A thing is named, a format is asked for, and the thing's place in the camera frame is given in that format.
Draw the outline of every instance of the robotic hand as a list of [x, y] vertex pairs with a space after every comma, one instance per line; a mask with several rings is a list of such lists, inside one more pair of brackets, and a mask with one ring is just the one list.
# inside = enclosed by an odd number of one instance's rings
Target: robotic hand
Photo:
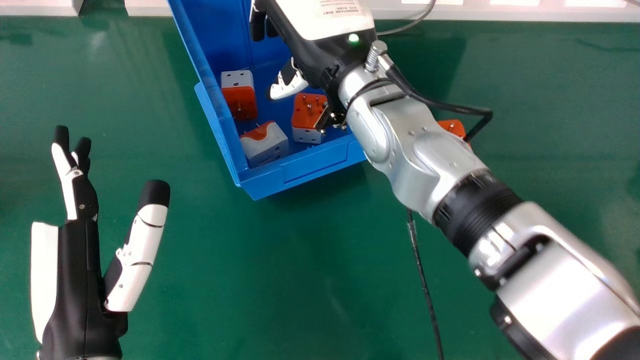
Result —
[[441, 229], [495, 292], [492, 318], [523, 356], [637, 358], [640, 306], [626, 280], [436, 123], [357, 0], [253, 0], [250, 23], [254, 40], [266, 26], [293, 55], [270, 98], [307, 83], [326, 92], [398, 200]]
[[148, 181], [124, 246], [103, 278], [98, 241], [98, 198], [87, 175], [91, 140], [69, 152], [69, 133], [56, 128], [51, 154], [60, 177], [67, 221], [31, 227], [31, 312], [42, 344], [39, 360], [122, 357], [118, 339], [142, 292], [162, 237], [169, 185]]

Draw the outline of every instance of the screw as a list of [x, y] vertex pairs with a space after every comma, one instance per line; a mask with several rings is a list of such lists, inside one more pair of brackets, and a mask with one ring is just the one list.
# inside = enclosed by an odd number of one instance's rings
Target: screw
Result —
[[376, 40], [371, 43], [369, 54], [367, 55], [367, 62], [364, 64], [364, 68], [367, 72], [374, 74], [378, 71], [378, 57], [387, 53], [388, 47], [384, 41]]

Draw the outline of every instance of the black cable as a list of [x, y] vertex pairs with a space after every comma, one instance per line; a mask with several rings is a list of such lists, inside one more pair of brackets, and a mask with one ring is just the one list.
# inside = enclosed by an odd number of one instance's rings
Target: black cable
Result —
[[427, 307], [429, 308], [429, 316], [431, 317], [431, 328], [433, 329], [433, 338], [436, 342], [436, 351], [438, 352], [438, 359], [444, 360], [444, 351], [442, 350], [442, 341], [440, 340], [440, 329], [438, 328], [438, 320], [436, 319], [436, 311], [433, 309], [433, 302], [431, 301], [431, 294], [427, 287], [427, 278], [424, 276], [424, 269], [422, 268], [422, 260], [420, 259], [420, 250], [418, 249], [418, 236], [415, 232], [415, 221], [413, 221], [413, 212], [410, 208], [406, 209], [406, 225], [409, 230], [409, 237], [411, 238], [411, 246], [413, 247], [413, 255], [415, 256], [415, 262], [418, 265], [418, 273], [420, 273], [420, 282], [422, 283], [422, 292], [424, 298], [427, 300]]
[[407, 81], [407, 79], [404, 77], [404, 75], [402, 75], [402, 72], [400, 72], [400, 69], [396, 65], [391, 66], [391, 68], [387, 70], [387, 76], [389, 77], [389, 79], [395, 82], [400, 90], [402, 90], [405, 94], [413, 97], [414, 99], [424, 103], [427, 106], [451, 111], [452, 113], [458, 113], [462, 115], [482, 116], [482, 119], [480, 119], [480, 121], [477, 122], [465, 136], [464, 141], [466, 142], [471, 141], [471, 139], [473, 139], [475, 135], [478, 134], [480, 130], [482, 130], [489, 123], [489, 121], [491, 121], [491, 119], [493, 119], [493, 111], [491, 109], [480, 109], [471, 108], [470, 106], [454, 105], [421, 95], [420, 93], [418, 93], [418, 90], [416, 90], [409, 83], [409, 81]]
[[427, 5], [427, 8], [424, 10], [424, 13], [422, 13], [422, 15], [420, 15], [420, 17], [418, 17], [418, 19], [415, 19], [414, 21], [411, 21], [409, 24], [401, 26], [399, 28], [396, 29], [391, 29], [391, 30], [387, 30], [387, 31], [380, 31], [378, 33], [378, 36], [385, 36], [385, 35], [391, 35], [391, 34], [397, 34], [399, 32], [402, 32], [404, 30], [409, 30], [412, 27], [416, 26], [420, 21], [424, 20], [424, 18], [426, 18], [427, 16], [429, 16], [429, 14], [431, 13], [431, 11], [433, 10], [433, 7], [436, 5], [436, 0], [431, 0], [431, 2]]

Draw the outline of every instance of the blue box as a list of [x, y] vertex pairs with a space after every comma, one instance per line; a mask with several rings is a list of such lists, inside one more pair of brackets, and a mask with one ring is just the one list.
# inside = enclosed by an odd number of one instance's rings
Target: blue box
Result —
[[[250, 0], [169, 0], [173, 18], [198, 73], [195, 91], [236, 186], [253, 200], [305, 183], [365, 159], [350, 130], [327, 129], [320, 145], [292, 141], [293, 97], [270, 102], [266, 90], [291, 57], [280, 38], [253, 42]], [[290, 155], [249, 168], [238, 133], [256, 122], [236, 124], [220, 90], [220, 72], [250, 69], [257, 93], [258, 123], [274, 120], [289, 137]], [[307, 89], [305, 92], [318, 93]]]

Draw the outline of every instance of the green indicator light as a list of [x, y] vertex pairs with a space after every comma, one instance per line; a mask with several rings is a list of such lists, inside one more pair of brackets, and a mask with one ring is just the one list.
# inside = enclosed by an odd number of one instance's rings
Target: green indicator light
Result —
[[349, 42], [352, 44], [357, 44], [360, 42], [360, 37], [358, 36], [358, 34], [350, 34], [349, 35]]

